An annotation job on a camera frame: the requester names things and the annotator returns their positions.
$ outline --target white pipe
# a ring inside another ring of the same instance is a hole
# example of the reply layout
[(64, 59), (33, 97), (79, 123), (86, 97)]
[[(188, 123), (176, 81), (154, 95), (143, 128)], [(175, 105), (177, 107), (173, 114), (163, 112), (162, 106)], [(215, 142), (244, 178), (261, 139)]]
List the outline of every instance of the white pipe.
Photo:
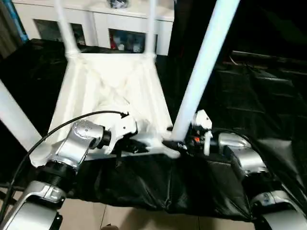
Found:
[(171, 135), (183, 141), (220, 53), (240, 0), (217, 0)]
[(145, 41), (145, 53), (155, 54), (155, 11), (157, 0), (149, 0), (148, 28)]
[(0, 81), (0, 119), (19, 143), (29, 151), (42, 137)]
[(77, 55), (78, 53), (80, 53), (80, 51), (77, 48), (76, 39), (73, 36), (71, 25), (67, 22), (67, 19), (64, 13), (64, 9), (61, 3), (62, 1), (63, 0), (55, 0), (54, 7), (58, 14), (58, 19), (59, 19), (58, 25), (59, 25), (59, 29), (61, 31), (62, 39), (65, 45), (65, 53), (66, 53), (66, 56), (69, 57), (69, 56)]

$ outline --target floor tile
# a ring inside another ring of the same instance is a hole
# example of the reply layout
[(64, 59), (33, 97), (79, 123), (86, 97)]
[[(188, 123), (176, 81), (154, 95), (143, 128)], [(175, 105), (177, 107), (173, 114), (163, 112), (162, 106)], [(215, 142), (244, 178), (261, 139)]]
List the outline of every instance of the floor tile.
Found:
[(227, 219), (200, 217), (201, 230), (254, 230), (252, 223)]
[[(0, 188), (0, 191), (6, 193), (7, 189), (6, 189), (6, 188)], [(18, 191), (17, 191), (17, 192), (15, 192), (13, 198), (17, 201), (17, 200), (20, 198), (21, 195), (22, 195), (22, 192), (18, 192)], [(2, 203), (3, 203), (3, 201), (0, 200), (0, 208), (2, 207)], [(11, 209), (12, 209), (12, 205), (10, 205), (10, 206), (8, 207), (7, 212), (6, 212), (5, 215), (7, 215)]]
[(63, 216), (60, 230), (99, 230), (104, 204), (66, 199), (59, 213)]
[(152, 212), (131, 207), (107, 206), (102, 225), (120, 230), (197, 230), (197, 217)]

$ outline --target black cable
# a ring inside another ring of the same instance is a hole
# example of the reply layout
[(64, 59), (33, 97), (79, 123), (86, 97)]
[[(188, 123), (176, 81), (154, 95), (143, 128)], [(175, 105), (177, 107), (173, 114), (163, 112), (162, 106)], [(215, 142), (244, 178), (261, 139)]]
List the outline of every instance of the black cable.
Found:
[(58, 131), (59, 129), (63, 128), (64, 126), (77, 121), (79, 119), (82, 119), (84, 117), (87, 116), (92, 116), (92, 115), (96, 115), (96, 114), (120, 114), (122, 117), (125, 117), (127, 114), (119, 112), (119, 111), (112, 111), (112, 110), (105, 110), (105, 111), (96, 111), (96, 112), (92, 112), (92, 113), (88, 113), (88, 114), (84, 114), (82, 116), (76, 117), (72, 120), (69, 120), (65, 123), (63, 123), (62, 125), (59, 125), (58, 127), (54, 128), (53, 130), (51, 130), (49, 133), (47, 133), (44, 137), (42, 137), (35, 145), (33, 145), (33, 147), (28, 151), (28, 153), (24, 156), (24, 158), (22, 159), (22, 161), (20, 162), (20, 164), (18, 165), (15, 174), (10, 182), (10, 185), (8, 187), (6, 196), (3, 200), (3, 204), (1, 207), (1, 211), (0, 211), (0, 223), (2, 223), (6, 210), (7, 210), (7, 206), (9, 205), (9, 201), (10, 198), (12, 196), (12, 192), (13, 192), (13, 185), (16, 181), (16, 178), (19, 175), (19, 172), (22, 171), (23, 167), (25, 166), (26, 160), (28, 159), (28, 157), (30, 156), (30, 154), (44, 141), (46, 140), (48, 137), (50, 137), (53, 133), (55, 133), (56, 131)]

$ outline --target shelf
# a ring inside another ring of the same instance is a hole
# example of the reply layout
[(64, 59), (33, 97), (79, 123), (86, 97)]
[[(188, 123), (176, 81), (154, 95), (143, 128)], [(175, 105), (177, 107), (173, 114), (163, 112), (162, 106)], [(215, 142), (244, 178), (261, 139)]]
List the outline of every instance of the shelf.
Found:
[[(53, 0), (13, 0), (13, 3), (53, 6)], [(112, 9), (105, 0), (64, 0), (63, 6), (67, 9), (108, 13), (129, 17), (146, 18), (149, 10), (148, 0), (130, 0), (130, 6), (125, 9)], [(158, 0), (157, 19), (161, 21), (174, 21), (174, 1)]]

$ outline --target black cloth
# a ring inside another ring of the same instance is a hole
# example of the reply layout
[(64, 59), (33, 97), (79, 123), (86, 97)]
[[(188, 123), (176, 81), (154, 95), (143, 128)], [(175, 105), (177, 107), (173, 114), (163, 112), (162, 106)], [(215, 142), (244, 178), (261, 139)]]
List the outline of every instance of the black cloth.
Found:
[[(112, 52), (80, 47), (82, 52)], [(1, 80), (41, 134), (55, 109), (66, 59), (62, 44), (32, 40), (0, 63)], [(158, 75), (175, 121), (193, 66), (183, 59), (158, 56)], [(269, 169), (307, 210), (307, 78), (280, 71), (217, 64), (199, 109), (214, 128), (247, 135)], [(1, 126), (0, 183), (5, 186), (25, 151)], [(33, 179), (28, 166), (17, 187)], [(164, 155), (84, 162), (70, 196), (114, 206), (132, 206), (251, 221), (246, 194), (232, 164), (221, 156)]]

